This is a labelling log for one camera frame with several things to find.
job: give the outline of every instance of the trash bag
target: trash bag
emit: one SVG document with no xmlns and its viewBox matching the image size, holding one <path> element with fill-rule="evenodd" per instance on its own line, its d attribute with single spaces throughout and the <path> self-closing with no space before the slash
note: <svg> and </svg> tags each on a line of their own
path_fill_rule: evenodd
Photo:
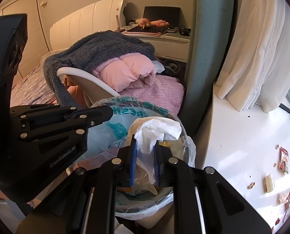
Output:
<svg viewBox="0 0 290 234">
<path fill-rule="evenodd" d="M 101 166 L 103 161 L 110 160 L 119 148 L 124 147 L 125 139 L 131 124 L 137 118 L 158 116 L 178 121 L 182 133 L 177 141 L 163 141 L 160 143 L 171 149 L 173 156 L 185 161 L 194 167 L 196 146 L 187 136 L 179 118 L 167 109 L 156 106 L 150 102 L 141 101 L 134 97 L 119 96 L 97 101 L 92 107 L 107 105 L 113 109 L 113 117 L 96 127 L 88 130 L 88 150 L 77 160 L 82 160 L 86 168 L 93 169 Z M 126 192 L 117 192 L 116 216 L 139 220 L 154 215 L 159 209 L 173 201 L 173 189 L 161 188 L 158 195 L 146 191 L 141 194 L 131 195 Z"/>
</svg>

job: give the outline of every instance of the teal curtain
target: teal curtain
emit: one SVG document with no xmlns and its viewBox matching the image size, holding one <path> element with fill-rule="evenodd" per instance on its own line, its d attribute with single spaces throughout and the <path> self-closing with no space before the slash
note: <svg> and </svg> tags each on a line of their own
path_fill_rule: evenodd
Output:
<svg viewBox="0 0 290 234">
<path fill-rule="evenodd" d="M 186 96 L 179 118 L 193 136 L 211 96 L 231 31 L 234 0 L 194 0 Z"/>
</svg>

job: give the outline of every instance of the laptop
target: laptop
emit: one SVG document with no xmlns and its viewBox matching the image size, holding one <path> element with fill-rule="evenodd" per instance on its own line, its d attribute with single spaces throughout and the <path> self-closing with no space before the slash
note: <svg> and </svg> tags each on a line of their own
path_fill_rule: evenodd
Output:
<svg viewBox="0 0 290 234">
<path fill-rule="evenodd" d="M 143 18 L 147 18 L 149 21 L 162 19 L 170 24 L 167 32 L 176 32 L 179 28 L 180 11 L 180 7 L 146 6 Z"/>
</svg>

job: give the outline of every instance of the black keyboard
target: black keyboard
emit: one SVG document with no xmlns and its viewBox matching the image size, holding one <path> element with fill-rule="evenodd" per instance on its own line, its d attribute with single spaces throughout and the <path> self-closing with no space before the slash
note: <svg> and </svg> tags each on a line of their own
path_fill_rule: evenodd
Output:
<svg viewBox="0 0 290 234">
<path fill-rule="evenodd" d="M 168 27 L 158 27 L 158 26 L 150 26 L 147 28 L 142 28 L 140 26 L 135 26 L 132 29 L 127 30 L 128 32 L 149 32 L 149 33 L 164 33 L 166 30 L 168 29 Z"/>
</svg>

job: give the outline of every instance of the computer mouse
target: computer mouse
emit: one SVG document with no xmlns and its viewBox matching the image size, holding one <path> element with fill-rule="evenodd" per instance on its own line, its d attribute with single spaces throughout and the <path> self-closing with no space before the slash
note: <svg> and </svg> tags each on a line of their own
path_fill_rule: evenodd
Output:
<svg viewBox="0 0 290 234">
<path fill-rule="evenodd" d="M 189 36 L 189 32 L 186 29 L 179 29 L 179 33 L 183 36 Z"/>
</svg>

